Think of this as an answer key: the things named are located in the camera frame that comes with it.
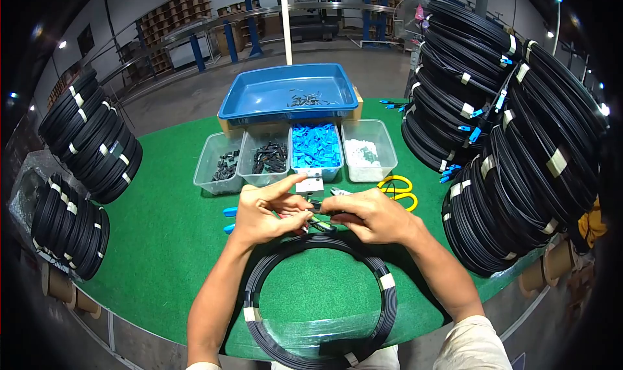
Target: green table mat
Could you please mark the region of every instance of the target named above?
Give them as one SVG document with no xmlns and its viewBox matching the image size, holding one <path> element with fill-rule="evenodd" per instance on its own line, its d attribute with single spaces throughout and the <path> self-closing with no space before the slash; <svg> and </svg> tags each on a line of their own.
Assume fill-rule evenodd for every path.
<svg viewBox="0 0 623 370">
<path fill-rule="evenodd" d="M 382 120 L 387 126 L 399 162 L 393 174 L 412 181 L 412 192 L 419 200 L 413 213 L 449 249 L 440 217 L 449 183 L 440 184 L 440 175 L 409 151 L 401 135 L 401 113 L 385 109 L 378 99 L 366 99 L 362 117 Z M 192 184 L 206 138 L 220 131 L 216 117 L 210 117 L 139 139 L 143 163 L 138 174 L 121 197 L 105 206 L 110 240 L 102 266 L 92 280 L 79 284 L 118 316 L 181 344 L 186 343 L 192 301 L 227 241 L 222 228 L 234 222 L 222 210 L 238 204 L 238 195 L 212 196 Z M 375 184 L 351 183 L 345 166 L 326 184 L 325 196 L 332 186 L 357 192 Z M 441 327 L 440 306 L 405 249 L 390 245 L 376 251 L 393 273 L 398 299 L 396 322 L 385 345 Z M 257 260 L 262 252 L 265 249 L 257 249 L 252 258 Z M 482 301 L 508 285 L 535 257 L 532 253 L 490 279 L 472 275 Z M 261 294 L 262 317 L 275 338 L 300 353 L 315 350 L 319 340 L 369 334 L 380 305 L 372 273 L 349 255 L 326 249 L 308 250 L 283 261 L 269 274 Z M 253 341 L 242 313 L 234 313 L 234 318 L 225 353 L 269 359 Z"/>
</svg>

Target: white shirt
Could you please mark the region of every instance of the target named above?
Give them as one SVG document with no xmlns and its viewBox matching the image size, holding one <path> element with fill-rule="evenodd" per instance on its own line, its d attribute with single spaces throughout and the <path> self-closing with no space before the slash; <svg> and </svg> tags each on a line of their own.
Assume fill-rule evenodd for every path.
<svg viewBox="0 0 623 370">
<path fill-rule="evenodd" d="M 489 319 L 470 316 L 459 321 L 448 333 L 433 364 L 434 370 L 512 370 L 502 341 Z M 398 346 L 376 351 L 355 367 L 356 370 L 400 370 Z M 286 370 L 276 362 L 273 370 Z M 213 363 L 199 362 L 186 370 L 221 370 Z"/>
</svg>

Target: wall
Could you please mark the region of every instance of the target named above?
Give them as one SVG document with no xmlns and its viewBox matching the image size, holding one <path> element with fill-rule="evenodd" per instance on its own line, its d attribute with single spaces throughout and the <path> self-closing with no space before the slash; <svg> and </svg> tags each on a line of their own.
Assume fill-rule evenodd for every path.
<svg viewBox="0 0 623 370">
<path fill-rule="evenodd" d="M 137 18 L 165 1 L 166 0 L 108 0 L 110 18 L 115 32 L 133 23 Z M 211 6 L 213 8 L 213 15 L 216 16 L 217 8 L 241 1 L 244 0 L 212 0 Z M 363 0 L 344 1 L 356 3 L 362 2 Z M 276 0 L 260 0 L 260 2 L 264 7 L 276 5 Z M 514 18 L 515 28 L 522 36 L 535 39 L 539 42 L 544 40 L 545 29 L 543 26 L 543 19 L 528 0 L 517 0 L 517 4 L 515 0 L 488 0 L 488 10 L 491 12 L 500 12 L 503 15 L 502 20 L 508 24 L 512 24 Z M 344 15 L 347 17 L 347 25 L 362 26 L 361 11 L 355 9 L 346 10 Z M 80 60 L 81 55 L 78 49 L 77 36 L 87 24 L 91 25 L 95 47 L 89 52 L 86 60 L 95 55 L 98 50 L 105 45 L 106 41 L 111 38 L 110 28 L 106 19 L 104 0 L 89 1 L 63 35 L 62 39 L 67 41 L 67 47 L 54 51 L 54 60 L 56 61 L 59 74 L 62 74 L 66 68 Z M 118 42 L 123 46 L 129 41 L 132 41 L 136 35 L 136 27 L 131 25 L 120 34 Z M 106 45 L 105 48 L 111 46 L 113 46 L 112 42 Z M 119 65 L 119 58 L 114 47 L 105 52 L 102 56 L 99 56 L 92 63 L 92 66 L 98 72 L 98 77 L 101 78 Z M 36 104 L 42 107 L 43 111 L 47 108 L 47 98 L 56 82 L 56 72 L 54 71 L 52 60 L 50 60 L 43 71 L 34 94 Z M 121 76 L 117 75 L 110 84 L 115 90 L 119 89 L 122 86 Z M 110 92 L 110 86 L 107 85 L 105 89 Z"/>
</svg>

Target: wooden spool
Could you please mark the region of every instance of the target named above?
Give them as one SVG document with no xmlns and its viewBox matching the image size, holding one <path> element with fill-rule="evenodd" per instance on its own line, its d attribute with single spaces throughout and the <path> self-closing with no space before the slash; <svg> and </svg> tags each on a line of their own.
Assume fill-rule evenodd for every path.
<svg viewBox="0 0 623 370">
<path fill-rule="evenodd" d="M 580 263 L 580 258 L 575 253 L 568 238 L 560 241 L 549 252 L 546 251 L 544 260 L 543 273 L 550 286 L 556 286 L 560 277 Z"/>
<path fill-rule="evenodd" d="M 541 256 L 532 265 L 526 267 L 518 280 L 519 289 L 526 298 L 530 298 L 537 289 L 544 287 L 546 282 L 543 276 L 543 257 Z"/>
<path fill-rule="evenodd" d="M 76 307 L 78 309 L 82 309 L 83 311 L 89 312 L 91 317 L 94 319 L 99 319 L 102 315 L 102 307 L 91 300 L 87 295 L 82 293 L 82 290 L 76 289 L 77 291 L 77 301 Z"/>
<path fill-rule="evenodd" d="M 47 262 L 41 267 L 41 287 L 44 296 L 57 298 L 67 304 L 67 308 L 74 309 L 77 300 L 74 284 Z"/>
</svg>

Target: metal rail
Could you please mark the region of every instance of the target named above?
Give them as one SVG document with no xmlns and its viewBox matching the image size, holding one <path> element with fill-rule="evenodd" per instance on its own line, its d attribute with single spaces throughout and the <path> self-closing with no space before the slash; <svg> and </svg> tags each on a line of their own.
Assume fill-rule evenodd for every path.
<svg viewBox="0 0 623 370">
<path fill-rule="evenodd" d="M 389 6 L 364 4 L 364 3 L 314 2 L 314 3 L 295 3 L 295 4 L 288 5 L 288 10 L 291 10 L 291 11 L 294 9 L 312 9 L 312 8 L 316 8 L 316 9 L 360 9 L 360 10 L 367 10 L 367 11 L 380 12 L 380 13 L 390 13 L 390 14 L 394 12 L 394 8 L 391 8 Z M 106 77 L 101 79 L 100 85 L 106 84 L 108 81 L 113 79 L 113 77 L 115 77 L 117 74 L 121 73 L 124 69 L 127 69 L 128 66 L 130 66 L 131 64 L 138 62 L 140 59 L 148 57 L 149 55 L 155 53 L 156 51 L 164 49 L 165 47 L 175 42 L 178 42 L 180 40 L 186 39 L 193 34 L 203 32 L 203 31 L 207 33 L 209 30 L 213 28 L 224 26 L 225 24 L 223 23 L 223 20 L 228 20 L 230 23 L 234 23 L 234 22 L 242 21 L 244 19 L 252 18 L 255 16 L 268 15 L 270 13 L 279 13 L 281 12 L 281 10 L 282 10 L 281 5 L 271 6 L 269 8 L 256 8 L 256 9 L 251 9 L 250 11 L 241 11 L 238 13 L 233 13 L 223 18 L 218 18 L 216 20 L 207 21 L 204 24 L 193 26 L 192 28 L 188 28 L 187 30 L 184 30 L 184 31 L 181 31 L 175 34 L 174 36 L 170 37 L 166 41 L 160 42 L 156 46 L 153 46 L 147 50 L 144 50 L 144 52 L 138 54 L 134 58 L 130 59 L 128 62 L 121 64 L 121 66 L 117 67 L 115 70 L 111 71 Z"/>
</svg>

